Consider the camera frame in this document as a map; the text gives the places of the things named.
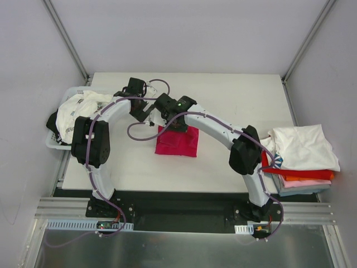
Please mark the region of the magenta t-shirt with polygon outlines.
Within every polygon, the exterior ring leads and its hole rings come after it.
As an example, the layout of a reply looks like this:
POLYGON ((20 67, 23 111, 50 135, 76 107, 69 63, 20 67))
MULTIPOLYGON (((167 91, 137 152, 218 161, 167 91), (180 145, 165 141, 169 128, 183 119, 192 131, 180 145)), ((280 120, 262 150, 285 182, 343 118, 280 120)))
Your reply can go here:
POLYGON ((165 131, 157 137, 155 154, 197 157, 199 129, 188 126, 186 132, 165 131))

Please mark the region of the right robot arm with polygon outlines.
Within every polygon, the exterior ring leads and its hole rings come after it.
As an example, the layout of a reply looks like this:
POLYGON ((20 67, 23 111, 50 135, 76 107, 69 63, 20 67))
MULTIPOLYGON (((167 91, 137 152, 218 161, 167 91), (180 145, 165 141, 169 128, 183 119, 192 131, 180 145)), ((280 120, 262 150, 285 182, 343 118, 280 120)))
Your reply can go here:
POLYGON ((248 190, 249 201, 239 209, 241 217, 260 222, 270 215, 272 200, 262 173, 263 146, 253 126, 233 126, 187 96, 175 100, 163 93, 154 102, 154 107, 160 112, 167 128, 184 131, 189 126, 195 127, 229 150, 229 166, 242 176, 248 190))

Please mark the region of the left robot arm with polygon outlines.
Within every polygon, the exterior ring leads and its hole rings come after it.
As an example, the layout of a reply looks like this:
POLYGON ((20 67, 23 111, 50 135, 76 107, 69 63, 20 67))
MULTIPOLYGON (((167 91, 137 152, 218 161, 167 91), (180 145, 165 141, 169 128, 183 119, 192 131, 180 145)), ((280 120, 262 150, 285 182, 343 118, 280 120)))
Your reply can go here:
POLYGON ((118 203, 112 200, 115 188, 110 179, 106 162, 110 155, 110 128, 119 119, 131 115, 143 123, 153 110, 146 97, 148 83, 130 78, 123 90, 116 92, 108 104, 89 116, 75 120, 71 154, 86 170, 92 186, 92 196, 99 203, 99 211, 106 217, 114 216, 118 203))

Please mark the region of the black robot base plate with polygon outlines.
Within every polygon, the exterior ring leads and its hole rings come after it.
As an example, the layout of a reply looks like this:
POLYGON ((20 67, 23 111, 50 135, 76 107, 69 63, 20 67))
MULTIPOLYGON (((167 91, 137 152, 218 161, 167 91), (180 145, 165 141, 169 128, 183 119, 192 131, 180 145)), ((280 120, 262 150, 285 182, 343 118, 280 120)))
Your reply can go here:
POLYGON ((88 218, 114 219, 133 224, 136 231, 234 233, 248 222, 279 223, 283 208, 269 200, 256 208, 246 193, 146 192, 116 190, 109 205, 91 197, 88 218))

